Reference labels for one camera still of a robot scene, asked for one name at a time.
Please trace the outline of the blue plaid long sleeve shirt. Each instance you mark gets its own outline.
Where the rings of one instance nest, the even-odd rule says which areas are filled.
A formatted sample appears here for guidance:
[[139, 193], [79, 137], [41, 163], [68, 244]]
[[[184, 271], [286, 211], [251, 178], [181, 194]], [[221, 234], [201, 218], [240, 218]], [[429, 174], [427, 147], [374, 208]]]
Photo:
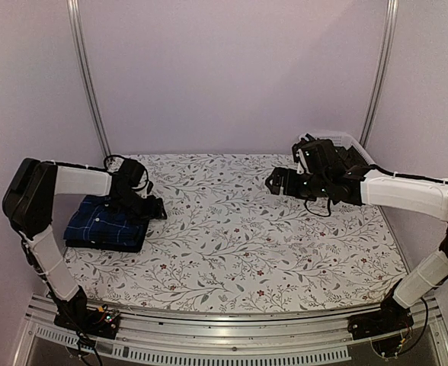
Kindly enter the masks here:
[[86, 195], [64, 233], [66, 244], [84, 243], [118, 248], [136, 247], [144, 240], [148, 220], [131, 218], [110, 205], [109, 197]]

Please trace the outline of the black polo shirt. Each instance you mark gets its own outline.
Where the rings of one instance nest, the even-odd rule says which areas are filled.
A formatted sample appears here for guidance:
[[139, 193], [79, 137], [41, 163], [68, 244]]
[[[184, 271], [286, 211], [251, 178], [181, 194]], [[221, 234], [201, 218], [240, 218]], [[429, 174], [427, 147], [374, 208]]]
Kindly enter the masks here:
[[83, 249], [97, 249], [107, 250], [114, 252], [140, 252], [143, 247], [144, 239], [138, 241], [129, 241], [126, 243], [107, 243], [107, 242], [93, 242], [82, 240], [66, 240], [66, 246], [71, 248], [83, 248]]

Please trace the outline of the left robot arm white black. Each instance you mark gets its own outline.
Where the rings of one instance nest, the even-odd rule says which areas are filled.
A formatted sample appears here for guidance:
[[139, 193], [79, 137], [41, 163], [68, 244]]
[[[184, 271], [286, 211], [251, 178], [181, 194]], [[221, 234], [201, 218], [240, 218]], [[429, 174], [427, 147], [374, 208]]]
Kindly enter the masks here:
[[142, 221], [165, 220], [162, 199], [142, 197], [136, 191], [143, 165], [133, 159], [116, 172], [89, 165], [24, 159], [2, 199], [2, 211], [11, 228], [27, 247], [27, 257], [46, 282], [52, 296], [71, 301], [82, 292], [66, 266], [52, 228], [53, 202], [57, 195], [109, 197], [120, 208]]

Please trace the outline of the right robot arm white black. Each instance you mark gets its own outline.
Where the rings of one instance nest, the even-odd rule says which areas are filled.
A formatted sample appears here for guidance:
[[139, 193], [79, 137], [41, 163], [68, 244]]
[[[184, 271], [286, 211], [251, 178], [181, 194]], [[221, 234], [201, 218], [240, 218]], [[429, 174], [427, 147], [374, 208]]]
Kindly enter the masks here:
[[411, 307], [448, 278], [448, 178], [389, 171], [373, 162], [357, 163], [332, 141], [312, 136], [293, 148], [293, 168], [275, 168], [265, 184], [271, 194], [305, 204], [382, 208], [411, 266], [374, 316], [380, 332], [391, 332]]

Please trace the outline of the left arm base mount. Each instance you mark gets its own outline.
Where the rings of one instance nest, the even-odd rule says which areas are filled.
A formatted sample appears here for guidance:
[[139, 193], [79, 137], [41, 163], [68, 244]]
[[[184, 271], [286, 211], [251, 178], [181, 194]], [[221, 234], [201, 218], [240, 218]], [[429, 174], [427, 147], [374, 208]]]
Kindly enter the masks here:
[[63, 304], [54, 324], [82, 335], [115, 339], [120, 328], [120, 312], [109, 310], [106, 305], [90, 309], [84, 304]]

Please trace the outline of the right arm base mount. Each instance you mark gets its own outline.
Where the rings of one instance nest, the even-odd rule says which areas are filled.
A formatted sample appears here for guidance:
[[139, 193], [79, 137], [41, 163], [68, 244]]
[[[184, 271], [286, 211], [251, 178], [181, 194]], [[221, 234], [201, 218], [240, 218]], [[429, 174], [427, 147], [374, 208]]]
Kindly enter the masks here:
[[353, 340], [369, 339], [373, 351], [381, 358], [393, 358], [401, 353], [414, 325], [409, 309], [385, 307], [350, 316], [347, 331]]

